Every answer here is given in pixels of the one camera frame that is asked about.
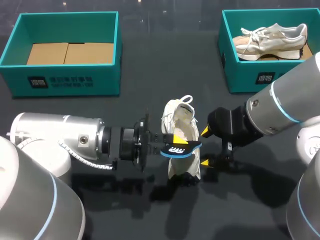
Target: shoe sole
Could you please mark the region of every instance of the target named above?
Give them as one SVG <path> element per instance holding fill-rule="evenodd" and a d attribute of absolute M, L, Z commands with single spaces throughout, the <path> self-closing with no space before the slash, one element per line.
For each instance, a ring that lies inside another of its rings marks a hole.
<path fill-rule="evenodd" d="M 247 61 L 257 61 L 264 55 L 274 55 L 282 59 L 289 59 L 289 60 L 298 60 L 301 57 L 301 49 L 299 50 L 290 50 L 290 51 L 268 51 L 263 54 L 256 54 L 256 55 L 247 55 L 247 54 L 240 54 L 237 53 L 238 57 L 243 60 Z"/>

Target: screw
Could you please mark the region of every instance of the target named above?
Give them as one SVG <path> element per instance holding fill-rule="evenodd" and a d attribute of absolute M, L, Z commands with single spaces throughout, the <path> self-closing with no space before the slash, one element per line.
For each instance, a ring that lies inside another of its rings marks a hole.
<path fill-rule="evenodd" d="M 259 104 L 259 101 L 258 101 L 258 100 L 254 100 L 254 101 L 252 102 L 252 106 L 253 106 L 253 107 L 258 106 L 258 104 Z"/>
<path fill-rule="evenodd" d="M 81 144 L 86 144 L 88 142 L 88 138 L 86 136 L 80 137 L 80 143 Z"/>

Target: white sneaker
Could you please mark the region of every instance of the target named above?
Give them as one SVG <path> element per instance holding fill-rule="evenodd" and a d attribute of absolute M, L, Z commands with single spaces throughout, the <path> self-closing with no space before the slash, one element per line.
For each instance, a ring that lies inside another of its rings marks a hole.
<path fill-rule="evenodd" d="M 170 100 L 164 108 L 161 130 L 165 134 L 175 134 L 186 141 L 197 141 L 199 131 L 195 119 L 195 109 L 189 105 L 193 97 L 186 95 L 181 99 Z M 189 173 L 200 180 L 200 150 L 195 149 L 187 158 L 170 158 L 168 178 Z"/>
<path fill-rule="evenodd" d="M 282 27 L 276 23 L 254 31 L 241 28 L 241 31 L 243 36 L 233 38 L 233 43 L 238 57 L 248 61 L 256 61 L 267 54 L 283 59 L 299 59 L 300 50 L 308 37 L 304 23 L 297 27 Z"/>

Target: logo on box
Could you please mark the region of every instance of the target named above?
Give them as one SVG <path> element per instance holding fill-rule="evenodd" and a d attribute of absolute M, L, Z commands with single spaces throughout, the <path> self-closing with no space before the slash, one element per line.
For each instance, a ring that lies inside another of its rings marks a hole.
<path fill-rule="evenodd" d="M 274 80 L 275 72 L 259 72 L 255 84 L 270 84 Z"/>
<path fill-rule="evenodd" d="M 44 76 L 29 76 L 29 83 L 33 89 L 47 89 L 48 84 Z"/>

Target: cable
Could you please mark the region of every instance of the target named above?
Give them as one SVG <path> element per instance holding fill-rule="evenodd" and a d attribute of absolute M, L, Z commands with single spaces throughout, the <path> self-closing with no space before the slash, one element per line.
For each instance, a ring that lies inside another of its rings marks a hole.
<path fill-rule="evenodd" d="M 34 141 L 37 140 L 45 140 L 43 138 L 37 138 L 37 137 L 31 137 L 28 138 L 24 141 L 22 141 L 17 147 L 22 149 L 24 146 L 26 146 L 29 143 L 32 143 Z M 101 169 L 101 170 L 112 170 L 114 167 L 111 164 L 106 164 L 106 165 L 101 165 L 101 164 L 95 164 L 92 163 L 86 159 L 84 159 L 83 157 L 79 156 L 76 152 L 74 152 L 70 147 L 68 147 L 63 141 L 59 140 L 57 142 L 62 148 L 64 148 L 72 157 L 74 157 L 75 159 L 79 160 L 80 162 L 82 162 L 83 164 L 95 168 L 95 169 Z"/>
<path fill-rule="evenodd" d="M 95 164 L 92 163 L 86 159 L 84 159 L 83 157 L 79 156 L 77 153 L 75 153 L 70 147 L 68 147 L 63 141 L 59 140 L 58 144 L 63 147 L 65 150 L 67 150 L 67 152 L 74 157 L 75 159 L 79 160 L 80 162 L 82 162 L 83 164 L 95 168 L 95 169 L 102 169 L 102 170 L 112 170 L 114 167 L 111 164 L 106 164 L 106 165 L 101 165 L 101 164 Z"/>

